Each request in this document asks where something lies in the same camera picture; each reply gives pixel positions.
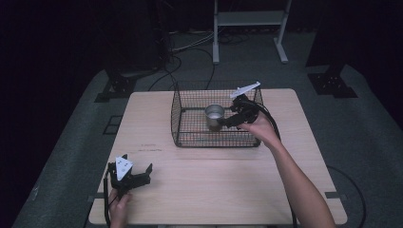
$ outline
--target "dark background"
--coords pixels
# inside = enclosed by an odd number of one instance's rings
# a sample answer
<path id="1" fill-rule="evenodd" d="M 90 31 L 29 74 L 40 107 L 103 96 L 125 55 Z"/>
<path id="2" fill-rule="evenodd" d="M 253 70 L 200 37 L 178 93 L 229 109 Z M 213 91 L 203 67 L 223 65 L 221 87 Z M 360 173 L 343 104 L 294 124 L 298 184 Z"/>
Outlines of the dark background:
<path id="1" fill-rule="evenodd" d="M 1 213 L 1 227 L 14 222 L 86 86 L 104 69 L 106 55 L 134 70 L 161 67 L 162 29 L 212 28 L 212 0 L 162 3 L 165 27 L 155 3 L 0 1 L 0 203 L 7 212 Z M 283 6 L 278 0 L 220 3 L 221 10 Z M 365 76 L 402 126 L 402 10 L 400 1 L 392 0 L 294 1 L 287 30 L 317 30 L 307 66 L 342 59 Z"/>

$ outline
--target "black strap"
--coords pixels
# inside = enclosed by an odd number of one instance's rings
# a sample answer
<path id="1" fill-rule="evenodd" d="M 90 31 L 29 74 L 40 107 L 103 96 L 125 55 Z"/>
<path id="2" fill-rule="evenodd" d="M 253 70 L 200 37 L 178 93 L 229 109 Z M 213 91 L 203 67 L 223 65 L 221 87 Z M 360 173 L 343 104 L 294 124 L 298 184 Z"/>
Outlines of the black strap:
<path id="1" fill-rule="evenodd" d="M 109 195 L 107 190 L 107 174 L 108 171 L 105 173 L 104 177 L 104 214 L 105 214 L 105 221 L 107 227 L 110 227 L 110 219 L 109 219 Z"/>

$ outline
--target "metal cup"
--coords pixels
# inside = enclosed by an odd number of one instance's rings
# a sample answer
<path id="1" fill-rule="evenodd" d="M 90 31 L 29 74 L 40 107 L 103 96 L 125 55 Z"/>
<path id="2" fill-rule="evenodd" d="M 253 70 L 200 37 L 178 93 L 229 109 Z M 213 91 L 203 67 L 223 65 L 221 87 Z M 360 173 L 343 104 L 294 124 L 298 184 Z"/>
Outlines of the metal cup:
<path id="1" fill-rule="evenodd" d="M 204 113 L 208 129 L 220 131 L 222 125 L 219 124 L 218 120 L 224 118 L 224 108 L 218 104 L 211 104 L 204 110 Z"/>

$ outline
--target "person's forearm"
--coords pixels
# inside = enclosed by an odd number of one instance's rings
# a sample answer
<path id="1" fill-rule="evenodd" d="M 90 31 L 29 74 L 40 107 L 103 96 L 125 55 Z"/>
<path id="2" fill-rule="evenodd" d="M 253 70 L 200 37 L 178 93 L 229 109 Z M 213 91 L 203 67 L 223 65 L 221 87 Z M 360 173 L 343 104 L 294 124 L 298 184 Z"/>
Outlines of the person's forearm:
<path id="1" fill-rule="evenodd" d="M 272 151 L 288 200 L 304 227 L 335 227 L 324 198 L 280 141 L 266 142 Z"/>

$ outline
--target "hand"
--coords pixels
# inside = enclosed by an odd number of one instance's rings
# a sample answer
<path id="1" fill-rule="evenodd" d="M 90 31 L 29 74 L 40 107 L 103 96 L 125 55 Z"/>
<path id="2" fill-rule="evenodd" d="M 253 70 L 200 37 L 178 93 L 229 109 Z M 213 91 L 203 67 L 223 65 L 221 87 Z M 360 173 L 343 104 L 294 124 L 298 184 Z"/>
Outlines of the hand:
<path id="1" fill-rule="evenodd" d="M 262 112 L 259 112 L 253 123 L 242 123 L 238 127 L 249 131 L 269 148 L 281 143 L 272 124 Z"/>
<path id="2" fill-rule="evenodd" d="M 112 189 L 109 195 L 110 227 L 123 228 L 127 226 L 127 203 L 131 201 L 130 193 L 124 194 L 121 199 L 117 198 L 118 190 Z"/>

